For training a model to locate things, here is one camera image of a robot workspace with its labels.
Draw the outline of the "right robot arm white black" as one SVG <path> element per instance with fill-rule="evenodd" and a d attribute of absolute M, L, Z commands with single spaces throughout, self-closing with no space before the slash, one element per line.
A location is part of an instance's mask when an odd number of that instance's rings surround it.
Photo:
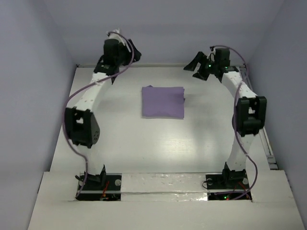
<path fill-rule="evenodd" d="M 255 136 L 265 125 L 267 99 L 256 95 L 245 83 L 239 69 L 231 66 L 230 48 L 212 46 L 210 49 L 208 55 L 198 52 L 184 70 L 193 71 L 193 77 L 203 81 L 214 75 L 234 98 L 232 126 L 235 138 L 230 156 L 221 174 L 208 174 L 205 180 L 208 189 L 234 189 L 237 184 L 248 180 L 248 152 Z"/>

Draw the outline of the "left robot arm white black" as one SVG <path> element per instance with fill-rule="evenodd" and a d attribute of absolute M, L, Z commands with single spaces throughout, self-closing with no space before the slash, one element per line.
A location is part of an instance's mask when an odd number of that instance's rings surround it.
<path fill-rule="evenodd" d="M 93 71 L 90 87 L 72 107 L 66 107 L 64 124 L 68 139 L 79 154 L 86 158 L 84 175 L 78 180 L 85 185 L 101 189 L 106 185 L 106 169 L 101 157 L 92 149 L 100 137 L 100 127 L 94 115 L 103 95 L 115 82 L 120 67 L 140 60 L 142 54 L 131 39 L 109 38 L 104 53 Z"/>

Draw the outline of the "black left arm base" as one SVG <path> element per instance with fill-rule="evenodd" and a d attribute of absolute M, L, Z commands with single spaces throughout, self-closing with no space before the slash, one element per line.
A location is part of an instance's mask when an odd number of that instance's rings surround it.
<path fill-rule="evenodd" d="M 76 199 L 79 201 L 120 201 L 121 180 L 122 174 L 113 173 L 106 175 L 104 185 L 87 179 Z"/>

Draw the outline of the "purple t shirt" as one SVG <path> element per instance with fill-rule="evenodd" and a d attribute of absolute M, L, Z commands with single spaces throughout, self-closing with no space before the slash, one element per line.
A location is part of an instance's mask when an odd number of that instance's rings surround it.
<path fill-rule="evenodd" d="M 183 119 L 184 87 L 142 87 L 142 116 Z"/>

